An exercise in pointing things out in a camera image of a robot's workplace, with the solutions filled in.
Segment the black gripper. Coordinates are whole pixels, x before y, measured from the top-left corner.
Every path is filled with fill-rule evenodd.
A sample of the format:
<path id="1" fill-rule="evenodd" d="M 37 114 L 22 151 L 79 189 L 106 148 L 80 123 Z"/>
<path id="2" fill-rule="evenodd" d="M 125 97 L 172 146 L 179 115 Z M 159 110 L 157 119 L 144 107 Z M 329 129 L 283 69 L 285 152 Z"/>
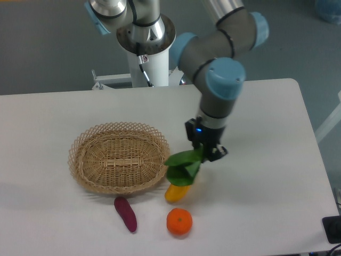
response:
<path id="1" fill-rule="evenodd" d="M 221 145 L 221 137 L 225 127 L 211 129 L 201 126 L 202 117 L 192 118 L 185 123 L 188 140 L 193 147 L 202 146 L 202 160 L 214 162 L 228 154 L 227 149 Z"/>

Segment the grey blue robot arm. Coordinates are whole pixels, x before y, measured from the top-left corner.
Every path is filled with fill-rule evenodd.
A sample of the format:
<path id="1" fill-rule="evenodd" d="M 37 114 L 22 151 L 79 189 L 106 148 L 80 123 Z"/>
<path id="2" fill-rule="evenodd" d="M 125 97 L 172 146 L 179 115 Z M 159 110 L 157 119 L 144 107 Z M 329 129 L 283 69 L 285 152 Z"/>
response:
<path id="1" fill-rule="evenodd" d="M 159 1 L 86 1 L 85 9 L 100 34 L 116 34 L 127 53 L 133 87 L 168 86 L 172 60 L 200 91 L 197 115 L 185 127 L 193 147 L 203 148 L 203 160 L 213 162 L 227 154 L 220 139 L 246 78 L 236 57 L 263 44 L 269 25 L 242 1 L 204 5 L 216 29 L 203 38 L 177 35 Z"/>

